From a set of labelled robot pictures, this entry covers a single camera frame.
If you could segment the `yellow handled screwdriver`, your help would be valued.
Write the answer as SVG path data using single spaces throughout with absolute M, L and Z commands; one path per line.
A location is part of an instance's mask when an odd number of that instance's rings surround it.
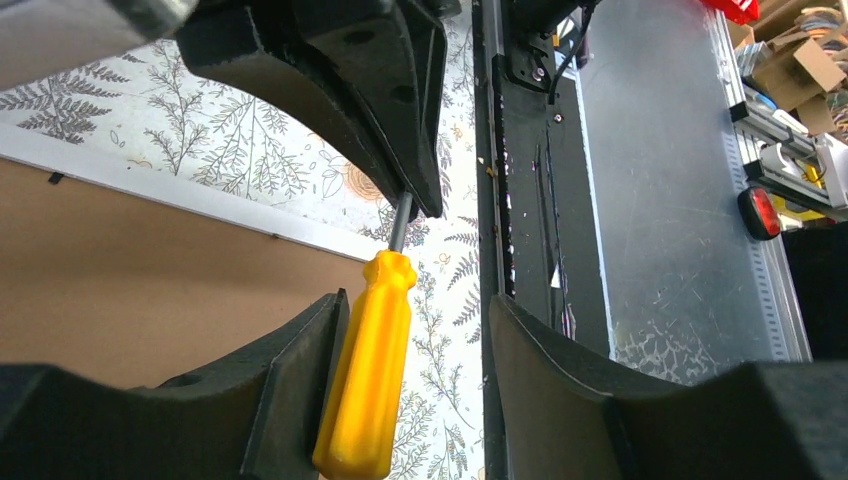
M 413 198 L 401 195 L 388 248 L 365 264 L 312 462 L 327 479 L 385 479 L 391 469 L 417 275 L 402 253 Z

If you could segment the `white picture frame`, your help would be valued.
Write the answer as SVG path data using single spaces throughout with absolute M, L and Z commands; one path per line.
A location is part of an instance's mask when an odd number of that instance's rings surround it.
M 371 239 L 10 125 L 1 359 L 156 386 L 362 289 Z

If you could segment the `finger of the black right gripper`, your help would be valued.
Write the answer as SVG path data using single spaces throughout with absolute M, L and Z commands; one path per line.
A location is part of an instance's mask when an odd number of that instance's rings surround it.
M 188 70 L 253 95 L 321 136 L 396 205 L 403 186 L 365 109 L 297 31 L 288 1 L 203 1 L 175 35 Z
M 447 49 L 441 21 L 424 1 L 288 2 L 302 39 L 364 107 L 402 194 L 412 195 L 417 212 L 440 216 L 435 143 Z

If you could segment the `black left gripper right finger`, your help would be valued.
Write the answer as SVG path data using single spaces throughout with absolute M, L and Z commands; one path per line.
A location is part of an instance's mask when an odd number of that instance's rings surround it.
M 749 362 L 694 386 L 544 326 L 505 295 L 489 326 L 516 479 L 843 479 L 847 365 Z

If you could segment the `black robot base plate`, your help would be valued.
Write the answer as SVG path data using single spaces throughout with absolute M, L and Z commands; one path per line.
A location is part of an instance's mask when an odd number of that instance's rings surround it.
M 579 87 L 557 70 L 558 1 L 471 7 L 477 141 L 480 307 L 512 297 L 542 324 L 611 350 L 597 207 Z

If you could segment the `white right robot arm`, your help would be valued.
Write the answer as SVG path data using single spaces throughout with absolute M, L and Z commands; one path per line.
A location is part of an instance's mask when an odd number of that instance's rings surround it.
M 292 115 L 390 202 L 443 212 L 436 155 L 456 1 L 5 1 L 1 84 L 175 39 L 188 70 Z

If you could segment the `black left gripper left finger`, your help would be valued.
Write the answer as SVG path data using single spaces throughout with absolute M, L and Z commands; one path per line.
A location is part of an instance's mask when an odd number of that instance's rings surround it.
M 344 291 L 156 388 L 47 364 L 1 368 L 5 479 L 314 479 Z

